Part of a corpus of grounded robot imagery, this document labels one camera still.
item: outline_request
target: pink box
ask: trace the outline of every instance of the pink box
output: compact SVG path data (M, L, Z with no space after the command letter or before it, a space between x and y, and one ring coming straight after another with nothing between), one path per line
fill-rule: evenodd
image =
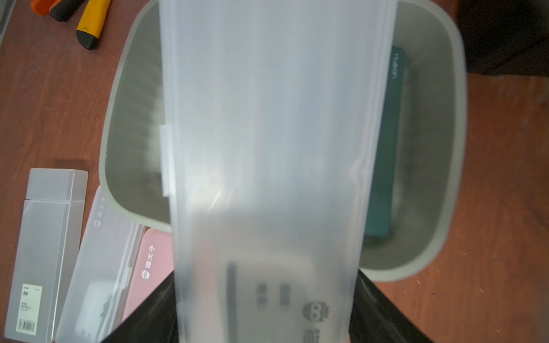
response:
M143 235L137 254L122 321L126 320L172 271L171 234L148 229Z

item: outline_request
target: owl logo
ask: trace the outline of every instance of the owl logo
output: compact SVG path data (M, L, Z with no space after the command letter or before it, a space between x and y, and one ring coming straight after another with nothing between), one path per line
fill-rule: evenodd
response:
M309 322L321 323L328 319L328 310L325 302L311 301L303 307L303 317Z

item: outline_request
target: wood grain surface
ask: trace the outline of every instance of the wood grain surface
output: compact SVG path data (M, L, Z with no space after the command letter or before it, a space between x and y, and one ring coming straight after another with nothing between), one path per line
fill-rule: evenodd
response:
M114 0L97 51L67 23L15 4L0 47L0 325L29 169L89 172L120 53L146 0ZM455 15L457 0L438 0ZM418 275L379 284L436 342L548 342L549 80L469 75L461 190L448 241ZM8 341L2 337L0 342Z

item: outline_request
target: barcode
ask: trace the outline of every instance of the barcode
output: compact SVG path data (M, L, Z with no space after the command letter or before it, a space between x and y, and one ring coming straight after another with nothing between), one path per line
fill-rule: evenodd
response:
M19 330L34 332L34 322L29 320L20 319L19 320Z

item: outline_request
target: yellow utility knife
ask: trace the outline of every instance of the yellow utility knife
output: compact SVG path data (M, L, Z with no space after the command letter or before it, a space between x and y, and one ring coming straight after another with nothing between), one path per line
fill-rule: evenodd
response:
M76 38L88 50L97 48L111 0L89 0L76 28Z

